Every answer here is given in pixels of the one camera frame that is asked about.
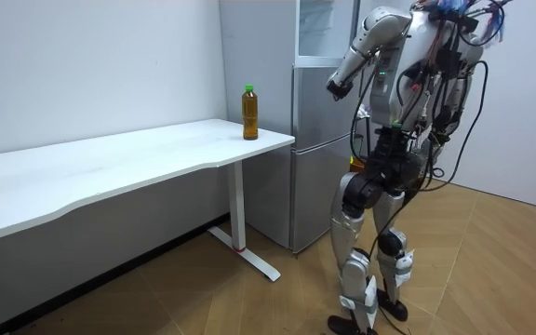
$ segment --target silver refrigerator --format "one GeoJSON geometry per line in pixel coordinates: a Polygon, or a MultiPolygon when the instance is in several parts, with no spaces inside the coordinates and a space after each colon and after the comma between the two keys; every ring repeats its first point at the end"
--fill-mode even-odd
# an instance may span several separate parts
{"type": "Polygon", "coordinates": [[[335,102],[326,83],[349,46],[355,1],[220,4],[229,120],[241,123],[241,95],[252,84],[259,127],[296,139],[244,160],[246,222],[297,253],[328,231],[332,197],[349,169],[357,93],[335,102]]]}

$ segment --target plastic bottle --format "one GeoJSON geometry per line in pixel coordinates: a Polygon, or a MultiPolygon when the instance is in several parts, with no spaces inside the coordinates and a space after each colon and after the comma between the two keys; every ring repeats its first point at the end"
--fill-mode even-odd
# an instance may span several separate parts
{"type": "Polygon", "coordinates": [[[244,140],[258,138],[258,95],[253,92],[253,85],[246,85],[246,92],[241,97],[244,140]]]}

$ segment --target desk leg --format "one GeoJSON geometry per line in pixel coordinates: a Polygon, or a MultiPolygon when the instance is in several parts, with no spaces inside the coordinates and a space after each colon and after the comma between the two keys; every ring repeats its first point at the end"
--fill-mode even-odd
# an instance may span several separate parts
{"type": "Polygon", "coordinates": [[[246,248],[246,219],[243,202],[243,171],[241,161],[227,166],[229,179],[229,202],[231,208],[231,234],[229,236],[218,227],[212,227],[208,231],[218,237],[224,244],[233,248],[241,257],[249,261],[270,280],[275,281],[280,273],[246,248]]]}

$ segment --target herringbone parquet floor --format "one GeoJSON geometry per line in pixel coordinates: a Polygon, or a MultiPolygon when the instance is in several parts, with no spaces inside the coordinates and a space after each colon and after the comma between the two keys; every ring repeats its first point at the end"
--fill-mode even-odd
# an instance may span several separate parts
{"type": "MultiPolygon", "coordinates": [[[[536,207],[450,185],[418,195],[396,227],[415,248],[401,329],[536,335],[536,207]]],[[[368,215],[358,245],[373,236],[368,215]]],[[[281,272],[277,282],[204,234],[15,334],[331,334],[326,319],[342,310],[329,236],[299,257],[253,229],[248,246],[281,272]]],[[[376,329],[395,334],[381,315],[376,329]]]]}

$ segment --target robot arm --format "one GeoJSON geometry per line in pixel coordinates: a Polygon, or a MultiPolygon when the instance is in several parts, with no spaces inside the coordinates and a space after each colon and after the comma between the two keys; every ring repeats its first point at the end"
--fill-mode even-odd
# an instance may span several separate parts
{"type": "Polygon", "coordinates": [[[363,20],[361,31],[342,59],[339,69],[330,77],[327,89],[335,100],[344,98],[353,88],[353,79],[370,61],[377,49],[402,38],[411,16],[391,7],[378,7],[363,20]]]}

